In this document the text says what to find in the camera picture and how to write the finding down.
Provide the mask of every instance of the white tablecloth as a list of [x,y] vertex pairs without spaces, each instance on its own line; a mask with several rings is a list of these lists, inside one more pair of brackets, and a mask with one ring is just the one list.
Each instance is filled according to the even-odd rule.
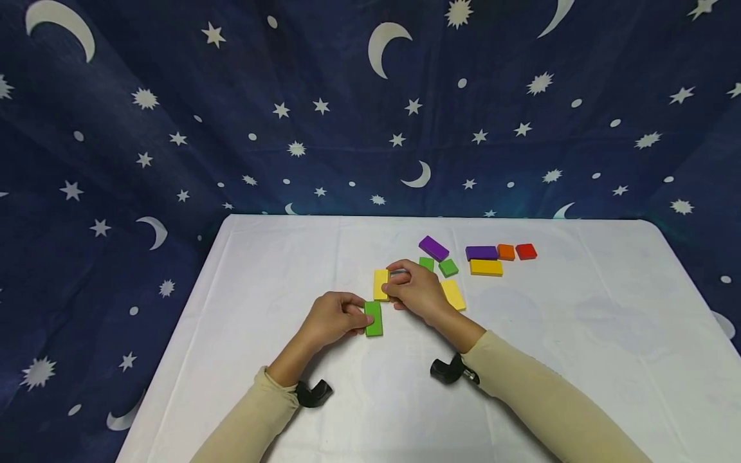
[[[655,463],[741,462],[739,356],[652,224],[310,216],[225,220],[119,462],[187,462],[317,296],[372,298],[373,270],[416,261],[428,234],[461,269],[465,314],[587,393]],[[539,256],[471,276],[465,247],[500,242]],[[311,366],[310,384],[335,393],[300,410],[266,461],[551,460],[501,403],[430,377],[453,355],[435,332],[389,304],[383,324]]]

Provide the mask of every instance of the black clamp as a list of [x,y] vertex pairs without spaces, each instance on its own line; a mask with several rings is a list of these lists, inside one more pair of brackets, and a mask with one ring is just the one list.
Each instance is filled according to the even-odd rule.
[[319,381],[314,389],[309,389],[303,381],[299,381],[296,385],[296,397],[299,399],[299,404],[306,408],[321,407],[333,392],[332,387],[324,379]]
[[479,375],[475,371],[465,366],[461,354],[456,353],[453,356],[451,364],[447,364],[440,359],[435,359],[430,366],[430,374],[433,378],[443,384],[453,384],[458,381],[461,375],[470,379],[476,385],[480,383]]

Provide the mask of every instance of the dark blue fabric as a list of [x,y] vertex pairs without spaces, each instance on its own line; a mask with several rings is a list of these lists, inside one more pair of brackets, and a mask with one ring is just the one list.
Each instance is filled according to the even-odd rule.
[[[3,462],[115,459],[108,414],[142,396],[232,212],[644,218],[741,322],[739,2],[576,0],[541,38],[555,0],[458,1],[458,27],[444,0],[63,2],[90,62],[58,24],[27,33],[31,1],[0,4]],[[388,79],[368,58],[384,22],[411,37],[385,48]],[[157,105],[135,104],[148,92]],[[430,181],[403,184],[420,161]]]

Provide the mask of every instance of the block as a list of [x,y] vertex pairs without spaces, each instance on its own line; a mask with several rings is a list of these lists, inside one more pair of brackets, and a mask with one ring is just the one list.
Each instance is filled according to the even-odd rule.
[[458,273],[458,267],[456,266],[456,263],[453,262],[453,259],[446,259],[442,262],[440,262],[440,271],[445,276],[445,278],[451,277]]
[[514,248],[517,250],[517,255],[521,261],[529,261],[538,256],[538,253],[535,252],[535,247],[531,243],[518,244]]
[[442,280],[440,282],[442,290],[445,292],[445,298],[448,302],[455,307],[456,310],[465,310],[465,301],[458,289],[458,284],[455,280]]
[[500,244],[496,247],[499,251],[500,261],[513,261],[514,260],[514,246],[512,244]]
[[385,283],[388,283],[388,270],[376,270],[373,274],[373,300],[388,300],[388,294],[384,293],[381,289],[381,286]]
[[383,335],[383,319],[381,318],[381,303],[376,301],[368,301],[365,303],[365,314],[373,316],[373,323],[365,327],[365,335],[370,336],[382,336]]
[[471,275],[502,276],[505,274],[502,261],[471,259],[468,263],[471,266]]
[[499,258],[499,251],[496,250],[496,246],[466,246],[465,258],[469,261],[471,259],[496,261]]
[[446,260],[451,254],[449,250],[445,249],[442,244],[436,242],[430,236],[424,237],[419,242],[419,247],[438,262]]
[[435,259],[431,257],[420,257],[419,264],[431,272],[435,271]]

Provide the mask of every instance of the sleeve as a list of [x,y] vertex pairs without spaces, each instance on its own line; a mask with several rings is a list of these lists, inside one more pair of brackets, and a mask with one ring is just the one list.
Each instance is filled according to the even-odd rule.
[[281,387],[265,372],[208,436],[191,463],[258,463],[290,421],[299,400],[296,386]]
[[462,357],[479,386],[506,403],[562,462],[651,463],[585,394],[491,331]]

